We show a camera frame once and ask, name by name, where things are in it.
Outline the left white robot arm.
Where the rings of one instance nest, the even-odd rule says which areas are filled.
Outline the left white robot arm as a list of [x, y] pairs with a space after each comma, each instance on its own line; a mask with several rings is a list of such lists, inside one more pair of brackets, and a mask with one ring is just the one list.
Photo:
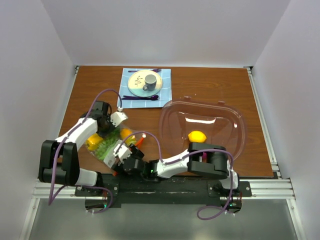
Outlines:
[[103, 192], [104, 184], [98, 180], [99, 174], [80, 168], [78, 151], [92, 135], [104, 138], [119, 125], [115, 121], [118, 112], [110, 112], [109, 107], [107, 102], [95, 102], [92, 110], [83, 114], [72, 129], [55, 140], [42, 143], [38, 170], [40, 182], [86, 186], [92, 196]]

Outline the clear zip top bag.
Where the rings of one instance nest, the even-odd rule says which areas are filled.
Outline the clear zip top bag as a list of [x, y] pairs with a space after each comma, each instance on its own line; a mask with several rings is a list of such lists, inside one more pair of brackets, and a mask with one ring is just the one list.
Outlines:
[[122, 171], [120, 168], [122, 162], [114, 158], [114, 150], [123, 139], [134, 132], [133, 129], [121, 124], [106, 136], [100, 136], [98, 133], [91, 135], [84, 145], [93, 156], [117, 174]]

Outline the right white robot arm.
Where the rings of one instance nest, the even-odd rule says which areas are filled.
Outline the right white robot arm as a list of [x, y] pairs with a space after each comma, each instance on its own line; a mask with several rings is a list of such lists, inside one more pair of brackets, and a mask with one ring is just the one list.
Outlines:
[[120, 160], [118, 172], [137, 175], [144, 181], [157, 183], [188, 172], [219, 180], [227, 196], [233, 197], [241, 190], [238, 174], [233, 169], [234, 158], [223, 146], [194, 142], [175, 156], [146, 162], [135, 146], [119, 143], [113, 155]]

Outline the clear pink plastic bowl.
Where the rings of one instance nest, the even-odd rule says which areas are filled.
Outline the clear pink plastic bowl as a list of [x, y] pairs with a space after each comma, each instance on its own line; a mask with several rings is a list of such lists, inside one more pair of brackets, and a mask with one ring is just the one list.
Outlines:
[[223, 101], [201, 102], [185, 97], [167, 102], [160, 113], [158, 139], [162, 149], [174, 156], [184, 151], [188, 135], [200, 131], [205, 143], [225, 147], [234, 159], [244, 151], [247, 123], [243, 114]]

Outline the fake orange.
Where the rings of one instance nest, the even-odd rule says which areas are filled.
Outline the fake orange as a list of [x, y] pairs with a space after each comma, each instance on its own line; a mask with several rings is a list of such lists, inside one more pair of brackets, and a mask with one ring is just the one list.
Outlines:
[[120, 130], [120, 137], [122, 140], [126, 139], [124, 142], [127, 146], [137, 144], [136, 136], [133, 135], [133, 132], [129, 128], [122, 128]]

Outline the fake yellow lemon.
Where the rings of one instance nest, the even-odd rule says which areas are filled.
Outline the fake yellow lemon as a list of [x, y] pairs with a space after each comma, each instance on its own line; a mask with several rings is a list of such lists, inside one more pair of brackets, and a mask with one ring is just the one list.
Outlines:
[[194, 130], [188, 134], [188, 140], [191, 143], [204, 143], [207, 140], [207, 136], [202, 131]]

